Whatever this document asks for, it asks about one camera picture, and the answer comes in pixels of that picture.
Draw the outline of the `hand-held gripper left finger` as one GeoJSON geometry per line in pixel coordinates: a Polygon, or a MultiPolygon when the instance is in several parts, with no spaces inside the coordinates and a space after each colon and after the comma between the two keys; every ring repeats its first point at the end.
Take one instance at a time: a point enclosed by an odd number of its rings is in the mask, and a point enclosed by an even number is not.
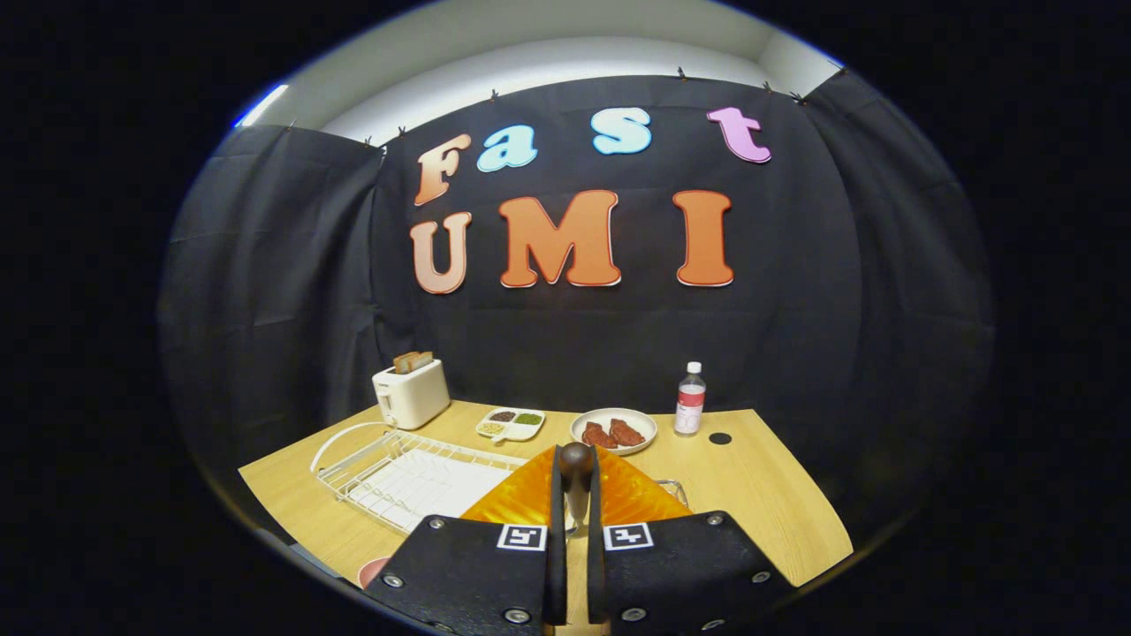
{"type": "Polygon", "coordinates": [[[560,448],[539,452],[458,517],[422,519],[368,596],[437,631],[554,631],[568,621],[560,448]]]}

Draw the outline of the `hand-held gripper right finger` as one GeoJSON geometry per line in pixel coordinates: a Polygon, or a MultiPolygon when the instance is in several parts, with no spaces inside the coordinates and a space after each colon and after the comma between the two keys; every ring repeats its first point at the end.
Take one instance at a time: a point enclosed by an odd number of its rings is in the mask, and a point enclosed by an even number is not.
{"type": "Polygon", "coordinates": [[[613,452],[590,454],[590,624],[739,631],[791,600],[791,582],[729,512],[690,512],[613,452]]]}

